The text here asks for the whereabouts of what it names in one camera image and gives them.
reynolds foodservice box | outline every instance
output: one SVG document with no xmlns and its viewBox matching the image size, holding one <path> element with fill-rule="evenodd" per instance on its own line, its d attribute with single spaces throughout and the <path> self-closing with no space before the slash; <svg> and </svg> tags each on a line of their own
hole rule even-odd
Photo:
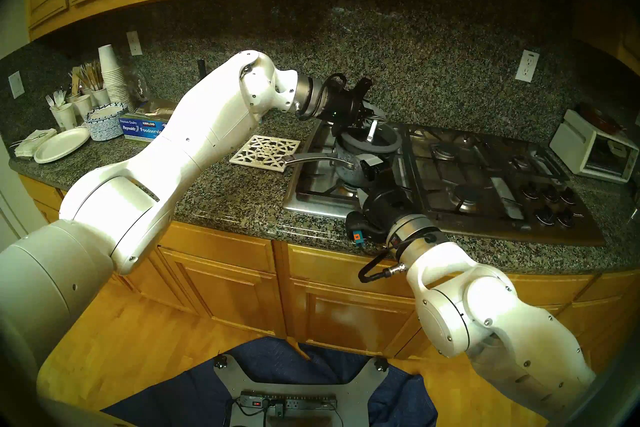
<svg viewBox="0 0 640 427">
<path fill-rule="evenodd" d="M 135 112 L 123 113 L 120 116 L 120 126 L 124 137 L 129 140 L 153 141 L 169 122 L 170 115 L 151 116 L 145 113 L 153 113 L 157 108 L 170 108 L 172 111 L 175 106 L 176 103 L 166 100 L 152 100 L 144 103 Z"/>
<path fill-rule="evenodd" d="M 153 141 L 162 132 L 169 119 L 142 117 L 135 113 L 120 115 L 120 126 L 124 137 L 129 140 Z"/>
</svg>

gas stove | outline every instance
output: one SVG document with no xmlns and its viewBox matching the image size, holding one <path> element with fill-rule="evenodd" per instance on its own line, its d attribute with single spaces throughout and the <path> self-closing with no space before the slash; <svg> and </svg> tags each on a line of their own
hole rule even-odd
<svg viewBox="0 0 640 427">
<path fill-rule="evenodd" d="M 407 197 L 444 232 L 512 241 L 601 246 L 604 237 L 550 152 L 527 141 L 409 124 L 393 174 Z M 330 153 L 320 122 L 304 152 Z M 329 161 L 295 166 L 287 210 L 345 218 L 359 210 L 357 189 Z"/>
</svg>

kitchen counter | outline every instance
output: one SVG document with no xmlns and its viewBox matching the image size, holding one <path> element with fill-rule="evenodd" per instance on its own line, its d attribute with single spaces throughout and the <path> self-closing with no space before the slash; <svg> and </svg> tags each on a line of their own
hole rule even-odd
<svg viewBox="0 0 640 427">
<path fill-rule="evenodd" d="M 313 121 L 271 111 L 255 134 L 305 141 Z M 146 145 L 116 138 L 89 140 L 68 157 L 49 164 L 11 158 L 18 173 L 68 190 L 96 167 L 135 156 Z M 174 220 L 229 232 L 279 239 L 340 252 L 371 255 L 373 244 L 358 248 L 347 240 L 342 221 L 288 212 L 282 201 L 291 176 L 258 168 L 231 165 L 231 154 L 209 167 L 187 190 L 175 209 Z M 640 223 L 627 223 L 633 211 L 626 186 L 571 175 L 578 192 L 605 236 L 605 247 L 575 247 L 515 243 L 468 236 L 450 236 L 471 258 L 511 273 L 577 274 L 640 267 Z"/>
</svg>

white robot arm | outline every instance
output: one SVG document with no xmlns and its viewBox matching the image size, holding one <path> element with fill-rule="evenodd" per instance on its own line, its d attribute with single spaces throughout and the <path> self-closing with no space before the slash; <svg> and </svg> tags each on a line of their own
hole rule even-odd
<svg viewBox="0 0 640 427">
<path fill-rule="evenodd" d="M 0 331 L 27 374 L 35 379 L 112 272 L 135 269 L 185 190 L 241 145 L 268 110 L 329 120 L 334 134 L 371 116 L 362 102 L 371 82 L 346 90 L 341 78 L 342 84 L 331 77 L 321 83 L 276 69 L 263 53 L 236 54 L 182 98 L 164 131 L 137 156 L 83 176 L 66 195 L 60 220 L 0 253 Z M 386 193 L 406 202 L 389 184 Z M 386 193 L 364 204 L 367 217 L 384 214 L 375 223 L 396 249 L 399 264 L 385 275 L 408 270 L 423 329 L 442 354 L 466 351 L 498 390 L 545 416 L 589 385 L 593 372 L 562 324 L 519 301 L 501 271 L 471 260 L 424 215 L 398 209 L 402 200 L 379 209 Z M 462 274 L 427 289 L 454 271 Z"/>
</svg>

blue blanket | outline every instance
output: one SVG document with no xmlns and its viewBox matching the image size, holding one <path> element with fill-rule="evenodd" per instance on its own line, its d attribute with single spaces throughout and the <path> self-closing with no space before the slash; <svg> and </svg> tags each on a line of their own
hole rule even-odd
<svg viewBox="0 0 640 427">
<path fill-rule="evenodd" d="M 300 348 L 311 361 L 274 337 L 247 342 L 227 353 L 253 381 L 281 384 L 344 384 L 369 360 L 368 356 L 306 344 Z M 388 376 L 369 400 L 369 423 L 376 427 L 435 427 L 438 412 L 422 380 L 389 366 Z M 230 400 L 211 359 L 103 412 L 138 427 L 223 427 Z"/>
</svg>

